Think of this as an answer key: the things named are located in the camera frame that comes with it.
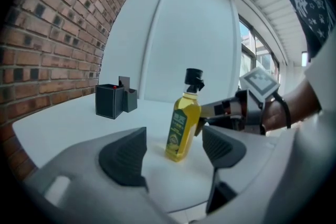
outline black cable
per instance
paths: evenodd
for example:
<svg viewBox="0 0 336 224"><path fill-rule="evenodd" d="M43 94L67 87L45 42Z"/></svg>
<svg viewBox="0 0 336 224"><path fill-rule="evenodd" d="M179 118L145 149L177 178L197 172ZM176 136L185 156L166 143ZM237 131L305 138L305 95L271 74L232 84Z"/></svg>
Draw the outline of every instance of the black cable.
<svg viewBox="0 0 336 224"><path fill-rule="evenodd" d="M287 129L290 129L290 127L291 127L291 119L290 119L290 111L289 111L289 108L288 108L288 105L287 105L287 103L285 102L285 100L278 94L278 92L275 92L274 94L273 94L273 96L274 96L274 99L276 100L276 101L278 101L281 105L282 105L282 107L284 108L284 110L285 110L285 114L286 114L286 125L287 125Z"/></svg>

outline green label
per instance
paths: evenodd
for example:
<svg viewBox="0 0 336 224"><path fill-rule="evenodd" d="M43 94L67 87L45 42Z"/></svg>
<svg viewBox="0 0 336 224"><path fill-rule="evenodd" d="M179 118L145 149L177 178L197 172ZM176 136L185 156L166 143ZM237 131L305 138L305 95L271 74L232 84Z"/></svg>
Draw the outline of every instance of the green label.
<svg viewBox="0 0 336 224"><path fill-rule="evenodd" d="M184 112L181 109L175 110L169 129L167 149L178 153L186 122L187 116Z"/></svg>

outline window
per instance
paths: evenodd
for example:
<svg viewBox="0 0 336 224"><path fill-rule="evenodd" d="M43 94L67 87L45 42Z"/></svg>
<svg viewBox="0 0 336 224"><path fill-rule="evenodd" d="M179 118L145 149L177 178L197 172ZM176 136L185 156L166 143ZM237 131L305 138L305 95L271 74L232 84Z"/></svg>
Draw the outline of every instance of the window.
<svg viewBox="0 0 336 224"><path fill-rule="evenodd" d="M266 70L272 77L278 80L278 65L273 60L270 51L257 37L256 37L256 51L257 51L256 65Z"/></svg>
<svg viewBox="0 0 336 224"><path fill-rule="evenodd" d="M261 67L279 81L279 62L267 44L249 23L240 18L240 37L242 43L240 74L243 76L255 67Z"/></svg>
<svg viewBox="0 0 336 224"><path fill-rule="evenodd" d="M250 30L242 22L239 22L241 43L255 54L255 42Z"/></svg>

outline yellow bottle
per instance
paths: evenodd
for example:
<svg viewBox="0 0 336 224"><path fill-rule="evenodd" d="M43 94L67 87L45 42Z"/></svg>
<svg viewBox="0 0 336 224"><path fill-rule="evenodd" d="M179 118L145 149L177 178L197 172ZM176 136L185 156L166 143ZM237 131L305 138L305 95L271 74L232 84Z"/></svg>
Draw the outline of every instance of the yellow bottle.
<svg viewBox="0 0 336 224"><path fill-rule="evenodd" d="M197 102L197 94L204 86L202 73L199 69L187 69L183 96L174 104L165 154L175 162L188 154L200 119L201 106Z"/></svg>

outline black gripper pad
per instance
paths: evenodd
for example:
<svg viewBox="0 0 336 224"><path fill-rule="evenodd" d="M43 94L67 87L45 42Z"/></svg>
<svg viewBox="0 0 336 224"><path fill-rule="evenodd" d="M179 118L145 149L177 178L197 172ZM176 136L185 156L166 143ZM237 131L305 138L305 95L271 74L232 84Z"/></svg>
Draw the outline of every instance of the black gripper pad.
<svg viewBox="0 0 336 224"><path fill-rule="evenodd" d="M121 186L145 187L141 176L142 160L147 151L146 127L106 145L99 153L103 171Z"/></svg>
<svg viewBox="0 0 336 224"><path fill-rule="evenodd" d="M210 126L203 127L203 148L215 169L233 167L246 154L242 142Z"/></svg>

